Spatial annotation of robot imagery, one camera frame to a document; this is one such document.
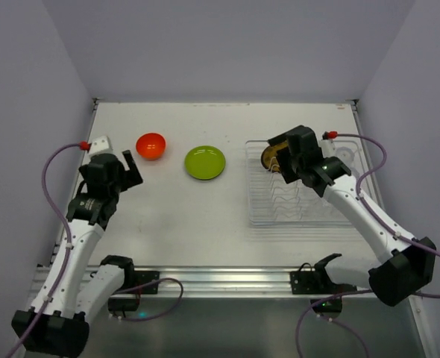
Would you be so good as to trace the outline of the yellow patterned plate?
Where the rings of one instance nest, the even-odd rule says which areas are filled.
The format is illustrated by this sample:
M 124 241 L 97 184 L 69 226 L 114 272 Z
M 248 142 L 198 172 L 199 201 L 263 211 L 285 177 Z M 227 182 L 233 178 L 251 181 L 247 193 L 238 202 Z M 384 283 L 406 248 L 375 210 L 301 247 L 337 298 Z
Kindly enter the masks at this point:
M 268 172 L 280 173 L 280 166 L 277 161 L 277 153 L 278 151 L 287 147 L 288 145 L 285 142 L 279 145 L 269 145 L 266 147 L 260 156 L 260 162 L 263 168 Z

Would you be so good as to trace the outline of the orange plastic bowl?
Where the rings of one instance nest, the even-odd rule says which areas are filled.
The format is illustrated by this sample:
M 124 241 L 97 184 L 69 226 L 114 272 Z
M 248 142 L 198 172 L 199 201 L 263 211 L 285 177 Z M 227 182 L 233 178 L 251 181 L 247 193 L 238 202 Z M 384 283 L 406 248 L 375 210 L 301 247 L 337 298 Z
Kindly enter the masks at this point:
M 146 133 L 136 141 L 136 152 L 145 160 L 159 160 L 165 153 L 166 140 L 158 133 Z

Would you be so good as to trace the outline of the green plate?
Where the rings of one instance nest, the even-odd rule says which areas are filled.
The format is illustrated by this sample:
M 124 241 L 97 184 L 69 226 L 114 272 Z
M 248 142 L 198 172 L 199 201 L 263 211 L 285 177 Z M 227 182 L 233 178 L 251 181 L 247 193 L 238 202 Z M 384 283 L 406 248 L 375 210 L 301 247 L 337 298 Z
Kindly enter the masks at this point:
M 201 145 L 186 154 L 184 167 L 194 179 L 212 180 L 224 171 L 226 159 L 218 148 L 211 145 Z

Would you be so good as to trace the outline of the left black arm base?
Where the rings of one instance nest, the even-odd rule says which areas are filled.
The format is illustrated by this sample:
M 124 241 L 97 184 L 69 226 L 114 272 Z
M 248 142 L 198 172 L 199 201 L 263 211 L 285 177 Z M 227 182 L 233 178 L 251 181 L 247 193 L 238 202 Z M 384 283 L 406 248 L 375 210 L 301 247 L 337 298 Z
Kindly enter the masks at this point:
M 137 286 L 145 285 L 160 279 L 160 272 L 154 270 L 135 271 L 132 278 L 129 279 L 127 284 L 124 284 L 120 290 L 131 289 Z M 158 284 L 137 289 L 134 291 L 124 292 L 120 298 L 111 297 L 107 301 L 107 309 L 113 315 L 126 316 L 126 313 L 135 312 L 139 309 L 141 295 L 156 295 L 158 292 Z

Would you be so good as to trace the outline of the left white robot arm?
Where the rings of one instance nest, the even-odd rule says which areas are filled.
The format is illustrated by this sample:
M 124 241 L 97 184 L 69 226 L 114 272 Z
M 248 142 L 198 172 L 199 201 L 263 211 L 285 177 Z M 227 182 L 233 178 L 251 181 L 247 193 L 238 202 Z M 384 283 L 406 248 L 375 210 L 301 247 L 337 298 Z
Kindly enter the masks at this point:
M 106 257 L 99 277 L 81 282 L 89 259 L 116 211 L 122 192 L 143 182 L 132 153 L 120 160 L 111 151 L 89 153 L 80 166 L 82 181 L 61 221 L 66 235 L 60 243 L 37 297 L 26 311 L 14 313 L 11 326 L 17 347 L 59 357 L 79 357 L 89 338 L 89 323 L 109 297 L 133 281 L 133 261 Z

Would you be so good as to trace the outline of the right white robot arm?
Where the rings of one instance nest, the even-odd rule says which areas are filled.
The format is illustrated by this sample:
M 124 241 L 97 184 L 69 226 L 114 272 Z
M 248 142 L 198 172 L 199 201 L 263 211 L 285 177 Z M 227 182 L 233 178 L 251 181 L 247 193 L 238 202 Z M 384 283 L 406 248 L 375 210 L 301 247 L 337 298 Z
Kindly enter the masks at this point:
M 286 183 L 299 180 L 335 207 L 359 232 L 374 252 L 374 260 L 348 260 L 331 254 L 314 265 L 320 284 L 369 288 L 384 304 L 393 307 L 426 286 L 433 277 L 435 244 L 416 239 L 396 224 L 360 188 L 358 178 L 331 151 L 336 132 L 318 139 L 299 125 L 268 140 L 276 152 Z

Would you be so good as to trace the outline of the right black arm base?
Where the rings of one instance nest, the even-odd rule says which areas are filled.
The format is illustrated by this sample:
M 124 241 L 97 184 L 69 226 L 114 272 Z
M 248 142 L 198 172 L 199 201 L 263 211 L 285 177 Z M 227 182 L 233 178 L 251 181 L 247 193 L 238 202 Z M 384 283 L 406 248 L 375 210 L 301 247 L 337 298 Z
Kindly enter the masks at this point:
M 331 254 L 313 266 L 303 263 L 300 268 L 289 273 L 289 282 L 293 295 L 334 295 L 343 292 L 356 292 L 355 286 L 334 283 L 326 273 L 327 264 L 341 257 L 341 254 Z

